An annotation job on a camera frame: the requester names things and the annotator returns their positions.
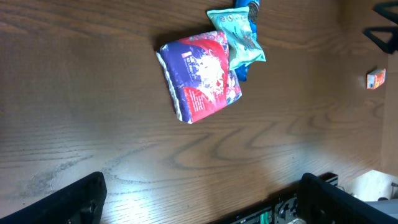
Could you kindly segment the blue Oreo cookie pack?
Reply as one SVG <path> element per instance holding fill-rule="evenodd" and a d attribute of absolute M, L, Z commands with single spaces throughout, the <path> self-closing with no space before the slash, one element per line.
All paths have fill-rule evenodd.
<path fill-rule="evenodd" d="M 257 39 L 257 17 L 259 12 L 260 0 L 236 0 L 235 8 L 245 7 L 249 8 L 248 21 L 252 30 L 252 36 Z M 250 65 L 242 65 L 235 70 L 239 81 L 245 82 Z"/>

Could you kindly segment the red purple tissue pack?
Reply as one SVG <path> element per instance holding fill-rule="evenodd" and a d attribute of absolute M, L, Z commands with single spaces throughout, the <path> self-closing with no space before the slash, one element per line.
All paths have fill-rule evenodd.
<path fill-rule="evenodd" d="M 229 69 L 229 45 L 223 31 L 169 42 L 156 56 L 180 121 L 195 123 L 242 96 L 236 73 Z"/>

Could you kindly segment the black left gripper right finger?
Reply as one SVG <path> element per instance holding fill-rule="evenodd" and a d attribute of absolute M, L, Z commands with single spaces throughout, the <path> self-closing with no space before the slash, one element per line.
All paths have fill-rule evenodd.
<path fill-rule="evenodd" d="M 397 224 L 397 219 L 305 173 L 298 186 L 297 215 L 306 223 Z"/>

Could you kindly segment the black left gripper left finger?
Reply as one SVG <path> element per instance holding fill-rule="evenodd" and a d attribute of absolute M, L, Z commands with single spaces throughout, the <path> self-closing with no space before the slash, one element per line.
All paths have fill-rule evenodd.
<path fill-rule="evenodd" d="M 1 218 L 1 223 L 99 223 L 106 194 L 103 173 L 93 172 L 38 202 Z"/>

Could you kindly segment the teal snack packet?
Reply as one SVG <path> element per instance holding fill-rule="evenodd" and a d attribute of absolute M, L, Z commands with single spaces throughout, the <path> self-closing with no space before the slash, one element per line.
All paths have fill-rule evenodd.
<path fill-rule="evenodd" d="M 216 30 L 223 31 L 227 36 L 230 70 L 266 61 L 265 53 L 250 26 L 248 6 L 210 10 L 206 14 Z"/>

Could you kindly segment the orange Kleenex tissue pack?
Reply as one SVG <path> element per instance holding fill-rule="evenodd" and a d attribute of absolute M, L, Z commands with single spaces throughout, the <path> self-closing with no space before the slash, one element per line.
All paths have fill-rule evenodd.
<path fill-rule="evenodd" d="M 377 69 L 366 75 L 366 88 L 375 90 L 380 87 L 386 79 L 386 69 Z"/>

